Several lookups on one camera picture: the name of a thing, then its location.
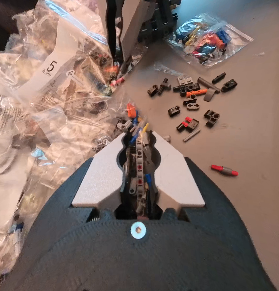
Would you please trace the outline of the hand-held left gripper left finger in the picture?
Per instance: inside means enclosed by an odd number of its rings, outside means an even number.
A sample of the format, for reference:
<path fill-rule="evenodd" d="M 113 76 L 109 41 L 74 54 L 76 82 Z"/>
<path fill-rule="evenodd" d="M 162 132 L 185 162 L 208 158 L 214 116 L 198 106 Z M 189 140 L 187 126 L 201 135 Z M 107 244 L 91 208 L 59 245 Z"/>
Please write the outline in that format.
<path fill-rule="evenodd" d="M 126 133 L 94 155 L 72 201 L 73 207 L 117 208 L 121 204 L 121 188 L 125 182 L 119 155 L 125 149 Z"/>

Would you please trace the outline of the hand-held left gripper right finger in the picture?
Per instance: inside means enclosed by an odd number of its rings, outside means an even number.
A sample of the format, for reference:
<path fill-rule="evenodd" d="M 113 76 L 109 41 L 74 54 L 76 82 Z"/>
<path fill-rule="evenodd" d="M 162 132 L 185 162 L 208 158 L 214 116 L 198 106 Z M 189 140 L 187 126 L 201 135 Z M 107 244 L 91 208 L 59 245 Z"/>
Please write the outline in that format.
<path fill-rule="evenodd" d="M 205 201 L 183 154 L 155 131 L 152 134 L 154 147 L 160 155 L 159 166 L 154 172 L 159 193 L 157 205 L 160 208 L 204 207 Z"/>

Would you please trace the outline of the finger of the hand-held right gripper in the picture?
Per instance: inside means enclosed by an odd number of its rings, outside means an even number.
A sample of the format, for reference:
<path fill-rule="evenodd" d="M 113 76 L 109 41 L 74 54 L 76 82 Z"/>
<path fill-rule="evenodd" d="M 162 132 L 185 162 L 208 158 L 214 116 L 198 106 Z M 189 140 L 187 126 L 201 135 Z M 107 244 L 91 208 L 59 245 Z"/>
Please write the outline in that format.
<path fill-rule="evenodd" d="M 155 5 L 155 0 L 120 1 L 121 31 L 119 34 L 119 46 L 124 64 L 127 63 L 131 55 L 142 24 L 152 17 Z"/>
<path fill-rule="evenodd" d="M 118 55 L 116 55 L 116 12 L 117 5 L 116 0 L 107 0 L 106 1 L 106 28 L 107 28 L 107 41 L 109 50 L 114 63 L 120 64 Z"/>

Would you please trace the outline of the numbered clear plastic bag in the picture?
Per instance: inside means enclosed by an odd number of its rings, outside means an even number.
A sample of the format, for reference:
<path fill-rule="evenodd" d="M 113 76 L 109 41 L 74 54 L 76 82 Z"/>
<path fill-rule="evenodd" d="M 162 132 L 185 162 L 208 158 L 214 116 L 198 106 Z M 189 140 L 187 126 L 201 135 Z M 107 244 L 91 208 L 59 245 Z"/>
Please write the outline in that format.
<path fill-rule="evenodd" d="M 51 89 L 56 92 L 61 87 L 73 83 L 76 86 L 75 91 L 89 94 L 79 76 L 79 64 L 84 58 L 84 45 L 89 42 L 100 44 L 60 19 L 54 50 L 36 69 L 30 80 L 17 89 L 20 101 L 31 103 L 40 94 L 45 94 Z"/>

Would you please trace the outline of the grey lego chassis assembly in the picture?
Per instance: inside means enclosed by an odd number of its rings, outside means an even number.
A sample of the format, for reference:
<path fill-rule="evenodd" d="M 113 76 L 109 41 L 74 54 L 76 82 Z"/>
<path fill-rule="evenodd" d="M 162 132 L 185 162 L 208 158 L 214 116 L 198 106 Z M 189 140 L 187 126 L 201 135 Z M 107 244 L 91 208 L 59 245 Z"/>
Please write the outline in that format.
<path fill-rule="evenodd" d="M 150 1 L 145 20 L 138 34 L 139 43 L 150 43 L 165 38 L 176 27 L 178 15 L 173 10 L 181 4 L 181 0 Z"/>

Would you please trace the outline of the red grey lego pin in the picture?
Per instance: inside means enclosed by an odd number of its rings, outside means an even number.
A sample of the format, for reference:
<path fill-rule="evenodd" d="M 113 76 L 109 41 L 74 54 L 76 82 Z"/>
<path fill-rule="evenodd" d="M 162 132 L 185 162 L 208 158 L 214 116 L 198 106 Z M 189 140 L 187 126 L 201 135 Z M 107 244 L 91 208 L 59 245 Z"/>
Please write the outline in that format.
<path fill-rule="evenodd" d="M 218 171 L 226 176 L 238 176 L 239 173 L 225 166 L 211 165 L 211 169 Z"/>

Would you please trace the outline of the scattered loose lego pieces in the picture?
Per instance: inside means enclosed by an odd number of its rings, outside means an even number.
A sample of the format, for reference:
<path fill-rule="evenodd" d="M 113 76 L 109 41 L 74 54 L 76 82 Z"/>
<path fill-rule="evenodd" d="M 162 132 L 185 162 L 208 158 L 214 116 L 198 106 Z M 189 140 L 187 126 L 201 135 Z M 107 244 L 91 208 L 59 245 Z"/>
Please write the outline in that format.
<path fill-rule="evenodd" d="M 181 98 L 183 99 L 183 106 L 187 108 L 189 111 L 198 111 L 200 108 L 200 105 L 197 103 L 197 97 L 204 95 L 203 100 L 206 102 L 210 102 L 215 94 L 219 94 L 220 92 L 226 93 L 231 91 L 237 86 L 237 82 L 234 79 L 231 79 L 228 82 L 225 82 L 221 89 L 219 89 L 217 86 L 215 86 L 217 83 L 219 83 L 221 80 L 223 80 L 226 76 L 226 73 L 223 72 L 220 75 L 216 76 L 211 82 L 208 82 L 207 80 L 203 79 L 202 77 L 199 77 L 197 79 L 196 83 L 192 83 L 192 79 L 189 77 L 186 77 L 184 75 L 179 75 L 177 77 L 178 79 L 178 86 L 173 87 L 174 93 L 179 93 Z M 200 88 L 200 84 L 205 86 L 205 89 Z M 161 95 L 163 91 L 170 91 L 171 85 L 168 83 L 168 79 L 164 78 L 161 85 L 158 87 L 157 85 L 153 85 L 148 91 L 148 95 L 150 97 L 153 97 L 155 94 Z M 173 106 L 170 109 L 167 110 L 168 116 L 170 118 L 173 118 L 177 115 L 179 115 L 181 112 L 180 106 Z M 208 110 L 204 114 L 204 118 L 207 119 L 207 122 L 205 126 L 212 128 L 215 123 L 220 118 L 220 114 L 213 111 Z M 199 121 L 197 121 L 195 118 L 186 117 L 185 121 L 181 122 L 177 127 L 176 130 L 181 133 L 184 130 L 187 130 L 190 134 L 186 138 L 183 139 L 183 142 L 186 143 L 188 140 L 193 138 L 195 135 L 197 135 L 201 129 L 197 127 L 199 126 Z"/>

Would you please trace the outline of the bluish clear plastic bag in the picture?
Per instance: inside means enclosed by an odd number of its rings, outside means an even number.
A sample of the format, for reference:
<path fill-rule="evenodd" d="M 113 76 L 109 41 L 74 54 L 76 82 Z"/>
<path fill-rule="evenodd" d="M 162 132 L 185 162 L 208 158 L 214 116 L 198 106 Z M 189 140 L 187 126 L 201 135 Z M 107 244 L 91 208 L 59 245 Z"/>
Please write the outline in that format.
<path fill-rule="evenodd" d="M 54 42 L 60 19 L 83 35 L 107 45 L 101 17 L 85 1 L 37 1 L 33 9 L 16 13 L 12 20 L 16 22 L 20 36 L 27 41 L 30 37 L 42 42 L 50 39 Z"/>

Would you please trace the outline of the empty clear plastic bag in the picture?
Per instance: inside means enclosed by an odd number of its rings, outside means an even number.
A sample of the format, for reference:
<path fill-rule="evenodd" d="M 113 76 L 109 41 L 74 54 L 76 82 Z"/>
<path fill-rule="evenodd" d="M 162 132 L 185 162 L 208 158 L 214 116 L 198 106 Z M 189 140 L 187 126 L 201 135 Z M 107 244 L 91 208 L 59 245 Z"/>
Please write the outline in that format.
<path fill-rule="evenodd" d="M 88 126 L 70 119 L 61 106 L 35 112 L 0 104 L 0 131 L 34 134 L 39 128 L 50 146 L 23 151 L 0 175 L 0 289 L 39 212 L 87 156 L 82 134 Z"/>

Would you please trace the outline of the small zip bag colourful parts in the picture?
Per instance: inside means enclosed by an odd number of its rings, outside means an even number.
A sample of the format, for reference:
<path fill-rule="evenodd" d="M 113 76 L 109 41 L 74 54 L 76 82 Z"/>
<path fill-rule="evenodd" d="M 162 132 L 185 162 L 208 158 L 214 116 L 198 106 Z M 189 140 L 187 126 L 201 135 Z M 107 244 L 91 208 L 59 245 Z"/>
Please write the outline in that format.
<path fill-rule="evenodd" d="M 233 25 L 208 13 L 194 16 L 165 38 L 185 62 L 206 68 L 235 55 L 253 40 Z"/>

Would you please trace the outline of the clear bag red black parts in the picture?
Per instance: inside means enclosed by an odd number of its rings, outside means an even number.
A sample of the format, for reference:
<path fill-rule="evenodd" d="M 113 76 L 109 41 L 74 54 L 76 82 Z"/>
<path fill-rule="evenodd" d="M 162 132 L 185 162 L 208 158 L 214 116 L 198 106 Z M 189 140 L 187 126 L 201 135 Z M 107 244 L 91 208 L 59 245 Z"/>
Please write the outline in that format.
<path fill-rule="evenodd" d="M 23 151 L 48 148 L 50 144 L 40 128 L 34 134 L 14 134 L 10 129 L 0 131 L 0 175 L 10 170 Z"/>

